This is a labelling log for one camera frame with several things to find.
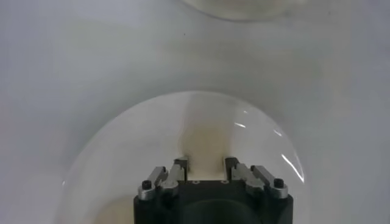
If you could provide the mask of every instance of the white surface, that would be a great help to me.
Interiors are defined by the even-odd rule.
[[[311,223],[389,223],[389,7],[311,0],[245,24],[175,0],[1,1],[0,223],[52,223],[104,124],[189,89],[242,98],[281,126],[307,172]]]
[[[226,155],[248,167],[265,166],[288,184],[295,222],[309,224],[308,186],[287,136],[248,103],[205,92],[147,100],[104,126],[66,179],[59,223],[94,223],[107,204],[134,197],[155,166],[170,169],[182,153],[190,158],[191,180],[223,180]]]

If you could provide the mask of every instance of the silver bracket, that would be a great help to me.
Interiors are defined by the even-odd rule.
[[[269,188],[271,195],[274,198],[286,198],[288,196],[288,186],[282,181],[283,186],[275,186],[275,177],[268,172],[263,166],[252,166],[253,174],[262,180],[265,185]]]
[[[179,189],[179,183],[177,181],[185,180],[184,173],[185,171],[180,165],[174,164],[169,171],[167,179],[160,184],[162,190],[172,195],[177,195]]]
[[[165,170],[165,167],[160,166],[154,168],[151,175],[147,180],[151,182],[150,188],[143,188],[142,185],[138,187],[138,198],[143,201],[151,200],[155,197],[156,187],[165,180],[168,176],[168,173]]]
[[[245,182],[246,192],[250,195],[255,195],[256,192],[262,191],[265,185],[243,163],[239,163],[235,168],[232,168],[232,179],[243,180]]]

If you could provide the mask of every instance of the white backdrop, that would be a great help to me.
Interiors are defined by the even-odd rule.
[[[52,223],[87,141],[148,98],[240,97],[272,117],[310,182],[313,223],[390,223],[386,0],[312,0],[266,23],[176,0],[0,3],[0,223]]]

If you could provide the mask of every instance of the black screw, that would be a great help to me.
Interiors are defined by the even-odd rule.
[[[275,178],[274,179],[274,187],[276,187],[276,188],[284,188],[285,187],[285,182],[283,181],[283,179]]]
[[[150,190],[152,189],[152,182],[150,180],[142,181],[142,190]]]

